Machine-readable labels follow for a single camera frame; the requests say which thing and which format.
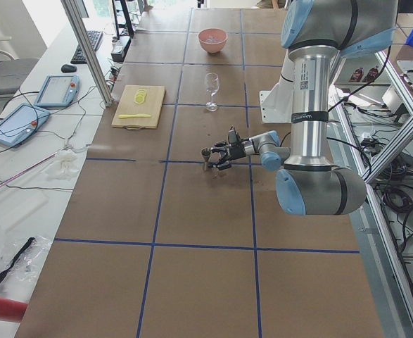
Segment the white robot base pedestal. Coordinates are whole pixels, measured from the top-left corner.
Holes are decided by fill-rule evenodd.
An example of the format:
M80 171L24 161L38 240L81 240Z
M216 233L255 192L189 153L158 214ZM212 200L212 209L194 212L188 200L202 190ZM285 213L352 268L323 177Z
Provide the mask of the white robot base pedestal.
M285 55L279 81L270 91L260 91L262 122L290 123L293 103L294 63Z

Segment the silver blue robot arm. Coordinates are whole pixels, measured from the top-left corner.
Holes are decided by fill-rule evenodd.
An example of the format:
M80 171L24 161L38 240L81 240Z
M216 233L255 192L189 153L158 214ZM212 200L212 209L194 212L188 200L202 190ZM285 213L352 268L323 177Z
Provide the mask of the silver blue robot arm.
M293 64L291 145L275 131L243 139L230 129L211 152L225 170L235 159L257 155L276 174L282 209L292 215L343 215L358 209L367 188L355 172L325 155L331 65L340 58L388 48L398 12L396 1L293 1L288 5L281 44Z

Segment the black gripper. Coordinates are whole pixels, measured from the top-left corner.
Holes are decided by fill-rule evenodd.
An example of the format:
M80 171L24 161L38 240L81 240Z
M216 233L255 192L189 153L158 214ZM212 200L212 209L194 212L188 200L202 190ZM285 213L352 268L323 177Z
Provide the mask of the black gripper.
M217 162L210 161L208 163L208 168L215 168L217 170L229 169L231 161L247 156L243 142L227 143L226 141L220 141L214 143L210 150L211 152L226 152L225 158L221 158Z

